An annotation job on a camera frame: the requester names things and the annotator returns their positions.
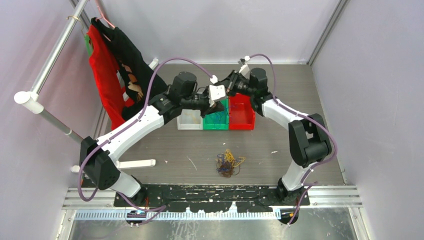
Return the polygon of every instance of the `gray tabletop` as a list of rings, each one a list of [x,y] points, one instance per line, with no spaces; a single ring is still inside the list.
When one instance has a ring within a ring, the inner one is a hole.
[[[223,79],[232,64],[208,64],[204,67],[218,79]],[[274,89],[269,65],[250,65],[266,70],[270,91]],[[324,116],[308,65],[276,65],[277,97],[301,112]],[[169,64],[159,70],[159,75],[172,83],[182,71],[197,76],[199,87],[209,84],[209,78],[198,68],[188,64]],[[217,172],[217,154],[230,149],[235,157],[246,157],[240,173],[225,178]],[[275,185],[287,171],[292,161],[289,152],[288,132],[272,120],[256,114],[254,130],[177,130],[176,119],[155,130],[133,145],[120,161],[156,159],[156,166],[127,170],[142,183],[169,184],[261,184]],[[307,182],[343,184],[337,161],[319,166]]]

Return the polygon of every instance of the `wall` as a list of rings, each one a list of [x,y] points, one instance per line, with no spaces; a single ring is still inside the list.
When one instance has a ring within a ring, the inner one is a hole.
[[[109,20],[147,62],[181,56],[236,63],[265,53],[276,63],[292,64],[308,61],[338,1],[102,0]]]
[[[28,91],[73,9],[68,0],[0,3],[0,239],[53,239],[79,145],[14,102]],[[39,101],[81,136],[101,109],[79,23]]]
[[[424,2],[350,1],[313,65],[375,239],[422,239]]]

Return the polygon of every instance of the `floor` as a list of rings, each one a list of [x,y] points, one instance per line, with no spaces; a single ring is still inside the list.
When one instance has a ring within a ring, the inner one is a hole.
[[[208,64],[204,67],[218,79],[225,78],[233,64]],[[270,91],[274,89],[271,68],[261,67],[268,75]],[[277,97],[301,112],[324,115],[308,65],[276,65]],[[209,84],[209,78],[189,64],[169,64],[159,70],[159,75],[171,84],[182,71],[197,76],[198,86]],[[230,149],[235,157],[246,157],[240,173],[231,178],[221,177],[216,170],[217,154]],[[142,183],[167,184],[244,184],[275,185],[287,171],[291,156],[288,132],[272,120],[256,114],[255,129],[250,131],[177,130],[174,119],[133,145],[120,161],[156,159],[156,166],[127,170]],[[321,185],[342,185],[343,178],[337,161],[319,166],[307,182]]]
[[[356,240],[347,208],[300,209],[299,219],[287,228],[272,220],[156,220],[129,228],[124,220],[76,220],[70,240]]]

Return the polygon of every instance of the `plastic bin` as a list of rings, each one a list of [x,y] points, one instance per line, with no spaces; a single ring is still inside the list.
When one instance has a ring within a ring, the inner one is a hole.
[[[176,117],[176,127],[178,130],[202,130],[203,119],[200,117],[200,110],[183,109],[181,115]]]
[[[222,100],[225,110],[208,114],[203,119],[203,130],[228,130],[230,115],[228,99]]]
[[[253,130],[255,128],[255,111],[252,109],[250,98],[236,94],[229,97],[229,129]]]

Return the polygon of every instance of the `hanging clothes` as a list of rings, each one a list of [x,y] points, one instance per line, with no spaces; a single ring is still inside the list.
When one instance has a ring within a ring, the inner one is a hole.
[[[110,29],[96,18],[91,19],[91,24],[102,34],[103,41],[116,57],[120,65],[119,73],[124,81],[126,94],[134,101],[134,105],[126,107],[122,111],[122,117],[127,120],[143,108],[153,70],[145,63],[136,46],[118,27]],[[165,81],[156,75],[151,87],[150,99],[165,92],[167,88]]]
[[[114,130],[125,123],[122,117],[125,102],[117,77],[119,65],[105,45],[102,35],[94,26],[90,26],[87,35],[93,48],[88,61],[93,71],[101,103],[111,120],[111,129]]]

